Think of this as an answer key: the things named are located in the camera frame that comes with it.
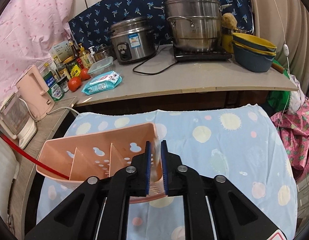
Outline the pink perforated utensil holder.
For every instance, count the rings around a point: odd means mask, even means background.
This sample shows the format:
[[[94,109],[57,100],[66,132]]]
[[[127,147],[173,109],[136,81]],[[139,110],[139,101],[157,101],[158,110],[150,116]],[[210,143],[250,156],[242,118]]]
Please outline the pink perforated utensil holder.
[[[69,189],[76,189],[88,177],[105,179],[131,165],[132,158],[151,143],[150,189],[144,197],[132,197],[132,204],[165,197],[155,124],[147,122],[108,131],[48,140],[38,160],[64,174],[62,178],[37,166],[41,175]]]

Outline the red chopstick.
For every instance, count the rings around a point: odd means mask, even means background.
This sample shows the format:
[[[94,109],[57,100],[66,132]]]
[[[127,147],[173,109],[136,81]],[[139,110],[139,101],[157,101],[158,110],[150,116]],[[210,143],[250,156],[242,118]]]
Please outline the red chopstick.
[[[47,166],[46,164],[43,164],[42,162],[38,161],[37,159],[35,159],[34,157],[32,157],[31,155],[29,155],[27,152],[25,152],[23,149],[19,148],[14,142],[12,142],[4,133],[2,133],[0,131],[0,138],[2,140],[4,140],[10,148],[12,148],[13,150],[15,150],[17,153],[19,153],[20,155],[22,155],[23,157],[25,157],[26,159],[28,159],[29,161],[31,161],[32,163],[34,163],[35,165],[45,169],[46,171],[49,171],[51,173],[53,173],[54,175],[57,175],[63,179],[69,180],[69,176],[66,176],[65,174],[54,170],[53,168]]]

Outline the blue patterned tablecloth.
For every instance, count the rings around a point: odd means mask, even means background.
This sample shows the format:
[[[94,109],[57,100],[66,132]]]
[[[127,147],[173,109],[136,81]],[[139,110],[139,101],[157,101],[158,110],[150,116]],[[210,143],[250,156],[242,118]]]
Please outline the blue patterned tablecloth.
[[[159,140],[169,152],[199,174],[227,177],[273,223],[293,239],[297,225],[297,186],[278,132],[260,106],[230,110],[154,112],[110,116],[83,113],[65,134],[82,135],[155,123]],[[71,189],[45,178],[36,224],[70,193]],[[181,197],[164,197],[130,205],[127,239],[185,239]]]

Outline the blue wet wipes pack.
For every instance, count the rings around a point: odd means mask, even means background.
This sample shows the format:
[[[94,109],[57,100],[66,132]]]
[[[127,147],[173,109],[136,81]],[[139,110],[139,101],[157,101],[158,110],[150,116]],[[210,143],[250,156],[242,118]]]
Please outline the blue wet wipes pack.
[[[83,87],[82,93],[93,95],[116,88],[122,82],[122,77],[115,71],[100,74]]]

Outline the clear food container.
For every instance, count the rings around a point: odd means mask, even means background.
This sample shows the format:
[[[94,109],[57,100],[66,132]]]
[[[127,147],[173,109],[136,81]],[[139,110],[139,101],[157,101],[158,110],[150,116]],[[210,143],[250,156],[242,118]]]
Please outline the clear food container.
[[[88,70],[88,74],[91,77],[95,77],[105,72],[109,72],[112,70],[112,65],[113,65],[113,57],[112,56],[106,57],[92,64]]]

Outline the red tomato back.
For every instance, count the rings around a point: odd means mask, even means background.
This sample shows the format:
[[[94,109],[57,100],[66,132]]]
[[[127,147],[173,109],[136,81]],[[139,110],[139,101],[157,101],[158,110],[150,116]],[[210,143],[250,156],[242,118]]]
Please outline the red tomato back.
[[[90,74],[88,73],[89,69],[87,68],[83,68],[80,72],[80,79],[82,81],[86,81],[86,80],[89,80],[91,78]]]

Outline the small steel pot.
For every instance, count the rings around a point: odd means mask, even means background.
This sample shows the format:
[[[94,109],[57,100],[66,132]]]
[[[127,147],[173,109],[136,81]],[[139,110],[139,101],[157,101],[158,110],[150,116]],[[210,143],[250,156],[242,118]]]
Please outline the small steel pot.
[[[98,50],[94,54],[95,62],[100,61],[110,56],[114,57],[113,53],[114,53],[113,46],[101,44],[100,46],[98,46]]]

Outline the yellow seasoning packet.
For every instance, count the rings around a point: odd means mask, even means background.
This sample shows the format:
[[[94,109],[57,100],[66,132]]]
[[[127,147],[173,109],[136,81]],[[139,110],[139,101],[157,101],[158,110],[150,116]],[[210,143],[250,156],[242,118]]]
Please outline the yellow seasoning packet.
[[[81,67],[79,67],[77,64],[73,65],[71,68],[71,77],[77,77],[81,73]]]

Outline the green label bottle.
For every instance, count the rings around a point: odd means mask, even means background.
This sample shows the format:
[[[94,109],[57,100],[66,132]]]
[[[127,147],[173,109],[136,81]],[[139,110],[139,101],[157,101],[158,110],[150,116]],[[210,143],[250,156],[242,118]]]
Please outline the green label bottle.
[[[49,66],[48,63],[44,64],[44,69],[41,72],[41,75],[44,79],[44,82],[48,86],[48,94],[52,97],[52,99],[57,102],[63,98],[63,90],[58,85],[55,76]]]

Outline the yellow oil bottle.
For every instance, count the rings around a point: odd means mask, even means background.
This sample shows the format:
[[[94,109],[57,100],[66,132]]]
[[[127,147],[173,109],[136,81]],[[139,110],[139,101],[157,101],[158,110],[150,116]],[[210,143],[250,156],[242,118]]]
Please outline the yellow oil bottle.
[[[92,65],[90,61],[90,52],[80,44],[80,59],[85,68],[89,69]]]

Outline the pink electric kettle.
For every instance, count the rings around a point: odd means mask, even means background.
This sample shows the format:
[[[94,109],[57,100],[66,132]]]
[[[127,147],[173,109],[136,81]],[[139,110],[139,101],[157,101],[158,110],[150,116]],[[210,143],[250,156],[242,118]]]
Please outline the pink electric kettle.
[[[16,88],[36,121],[42,120],[55,105],[48,94],[49,87],[35,65],[18,80]]]

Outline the stacked yellow blue bowls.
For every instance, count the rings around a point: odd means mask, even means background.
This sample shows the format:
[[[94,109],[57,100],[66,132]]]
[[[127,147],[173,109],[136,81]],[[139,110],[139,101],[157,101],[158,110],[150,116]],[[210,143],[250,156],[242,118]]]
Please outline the stacked yellow blue bowls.
[[[251,72],[267,72],[276,56],[272,42],[254,35],[233,33],[232,44],[236,62]]]

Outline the stacked steel steamer pot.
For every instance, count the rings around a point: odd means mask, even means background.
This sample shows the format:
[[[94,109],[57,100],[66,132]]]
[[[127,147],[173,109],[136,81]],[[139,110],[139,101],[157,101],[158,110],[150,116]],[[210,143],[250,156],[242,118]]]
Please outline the stacked steel steamer pot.
[[[175,47],[190,53],[207,53],[221,41],[222,11],[230,6],[219,0],[163,0],[161,9]]]

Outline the yellow sponge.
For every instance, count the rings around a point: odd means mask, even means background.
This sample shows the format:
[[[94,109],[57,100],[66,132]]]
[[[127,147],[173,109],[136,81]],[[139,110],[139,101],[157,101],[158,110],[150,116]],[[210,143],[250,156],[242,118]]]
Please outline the yellow sponge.
[[[223,28],[235,30],[237,29],[237,20],[232,13],[227,12],[222,15],[221,25]]]

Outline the white corded switch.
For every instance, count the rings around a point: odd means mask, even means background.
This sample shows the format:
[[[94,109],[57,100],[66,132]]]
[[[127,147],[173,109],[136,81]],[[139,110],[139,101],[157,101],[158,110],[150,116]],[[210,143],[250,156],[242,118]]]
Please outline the white corded switch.
[[[282,28],[282,32],[283,32],[283,46],[282,46],[282,49],[283,49],[283,53],[284,53],[284,55],[286,57],[286,61],[287,61],[287,68],[286,68],[287,77],[290,80],[291,79],[291,75],[290,75],[289,58],[288,58],[289,57],[289,48],[288,48],[288,46],[286,44],[286,33],[285,33],[285,29],[284,29],[284,26],[283,26],[282,18],[281,18],[281,15],[280,15],[279,8],[278,8],[278,5],[276,3],[276,0],[273,0],[273,2],[275,4],[275,8],[276,8],[276,11],[278,13],[278,17],[279,17],[281,28]]]

